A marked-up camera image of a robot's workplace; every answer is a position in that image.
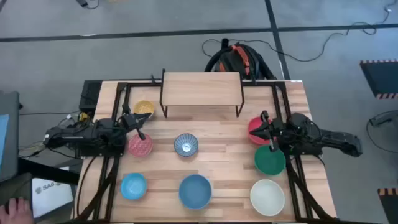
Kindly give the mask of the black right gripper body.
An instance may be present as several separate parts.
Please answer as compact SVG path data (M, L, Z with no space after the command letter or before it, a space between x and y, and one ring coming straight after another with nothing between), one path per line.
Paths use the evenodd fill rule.
M276 152L280 149L279 143L275 138L278 138L282 135L282 130L284 128L283 122L280 118L275 118L272 121L269 121L269 114L266 110L262 111L262 123L269 124L269 130L264 131L271 135L271 139L269 140L269 149L270 152Z

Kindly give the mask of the yellow dotted small bowl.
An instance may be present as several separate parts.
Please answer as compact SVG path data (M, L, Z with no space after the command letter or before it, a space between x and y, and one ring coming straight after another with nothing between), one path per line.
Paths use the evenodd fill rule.
M138 101L134 105L134 113L136 114L145 114L145 113L150 113L149 118L153 117L155 113L155 105L153 102L148 101L148 100L141 100Z

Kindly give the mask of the large red bowl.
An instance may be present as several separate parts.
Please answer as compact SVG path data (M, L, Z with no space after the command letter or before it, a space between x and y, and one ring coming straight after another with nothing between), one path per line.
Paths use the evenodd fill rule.
M260 117L255 117L252 120L250 120L249 124L248 124L248 138L249 140L257 145L266 145L269 144L270 141L269 140L264 140L260 137L254 136L252 134L250 134L250 132L254 129L257 129L260 127L260 125L262 124L262 120Z

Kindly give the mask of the red patterned small bowl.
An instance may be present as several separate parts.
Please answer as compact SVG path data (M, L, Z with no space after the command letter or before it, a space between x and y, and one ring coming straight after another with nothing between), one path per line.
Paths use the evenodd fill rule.
M152 138L145 134L142 140L138 134L135 134L128 142L128 152L135 157L145 157L150 154L153 149Z

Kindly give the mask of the large green bowl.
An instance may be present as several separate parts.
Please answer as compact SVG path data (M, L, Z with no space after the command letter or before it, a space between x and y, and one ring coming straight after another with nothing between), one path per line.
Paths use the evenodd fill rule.
M286 160L280 149L272 152L268 145L263 145L254 154L254 165L265 175L279 175L285 169Z

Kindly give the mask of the blue white floral small bowl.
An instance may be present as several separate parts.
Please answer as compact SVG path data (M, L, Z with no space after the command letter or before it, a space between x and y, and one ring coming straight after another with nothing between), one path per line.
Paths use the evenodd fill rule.
M198 152L198 140L192 134L181 134L174 141L174 149L179 156L193 156Z

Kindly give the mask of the large white bowl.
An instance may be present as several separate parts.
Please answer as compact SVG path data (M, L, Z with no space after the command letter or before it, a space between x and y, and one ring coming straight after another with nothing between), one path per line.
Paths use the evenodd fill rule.
M261 215L278 215L284 208L285 195L279 184L269 179L257 181L251 188L250 201Z

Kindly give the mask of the blue diamond patterned small bowl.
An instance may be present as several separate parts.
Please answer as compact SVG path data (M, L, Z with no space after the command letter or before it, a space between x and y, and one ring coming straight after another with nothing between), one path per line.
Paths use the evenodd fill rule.
M121 194L128 200L141 199L145 195L146 190L146 179L140 173L128 174L121 182Z

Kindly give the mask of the large blue bowl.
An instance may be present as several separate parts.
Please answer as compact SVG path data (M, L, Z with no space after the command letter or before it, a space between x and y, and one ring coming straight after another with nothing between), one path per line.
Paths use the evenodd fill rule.
M189 209L203 209L209 204L212 198L211 184L202 175L189 175L181 181L178 197L181 203Z

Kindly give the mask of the wooden shelf black legs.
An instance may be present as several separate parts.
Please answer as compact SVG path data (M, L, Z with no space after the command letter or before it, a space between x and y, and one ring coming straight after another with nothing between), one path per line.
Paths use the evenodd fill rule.
M238 72L162 71L159 104L165 117L169 106L234 106L239 116L244 102Z

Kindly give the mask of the black box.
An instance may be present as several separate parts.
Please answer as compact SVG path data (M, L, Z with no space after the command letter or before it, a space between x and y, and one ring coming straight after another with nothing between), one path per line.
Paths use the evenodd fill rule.
M80 97L79 109L84 113L94 113L98 102L101 80L85 80Z

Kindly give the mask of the black orange backpack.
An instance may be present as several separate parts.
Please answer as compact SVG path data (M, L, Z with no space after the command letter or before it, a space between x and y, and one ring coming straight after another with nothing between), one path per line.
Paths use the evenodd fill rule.
M276 80L269 66L266 64L262 55L254 48L241 44L237 41L230 45L229 39L224 38L217 41L221 44L221 48L214 55L205 53L205 44L209 41L217 41L208 39L202 43L202 51L210 59L205 66L205 72L238 72L243 80Z

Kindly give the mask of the white printed box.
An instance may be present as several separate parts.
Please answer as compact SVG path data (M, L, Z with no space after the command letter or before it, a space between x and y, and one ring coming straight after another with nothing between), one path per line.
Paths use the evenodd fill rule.
M34 218L73 201L72 186L51 180L32 179L32 210Z

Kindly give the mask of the person's hand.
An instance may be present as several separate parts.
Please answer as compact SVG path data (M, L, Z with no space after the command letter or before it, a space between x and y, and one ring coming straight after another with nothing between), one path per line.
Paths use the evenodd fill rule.
M8 211L6 211L4 205L1 205L0 224L34 224L29 201L23 197L11 198L8 204Z

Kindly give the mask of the black metal table frame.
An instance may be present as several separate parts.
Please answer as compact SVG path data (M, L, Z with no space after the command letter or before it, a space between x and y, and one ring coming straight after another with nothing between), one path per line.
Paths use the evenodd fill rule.
M285 206L276 216L256 212L250 203L251 187L264 178L254 166L257 147L248 138L248 123L261 111L275 117L276 105L288 100L293 111L310 114L303 83L262 80L245 83L245 103L239 116L232 106L171 106L165 117L162 108L145 123L154 147L146 157L128 152L119 160L116 186L106 190L99 206L99 217L110 215L113 223L149 222L292 222L294 206L285 172L274 176L285 194ZM174 141L184 133L198 140L198 152L182 157L175 152ZM142 174L147 182L145 195L139 200L125 199L121 182L131 173ZM211 183L212 198L201 210L184 207L178 197L181 181L188 175L200 174Z

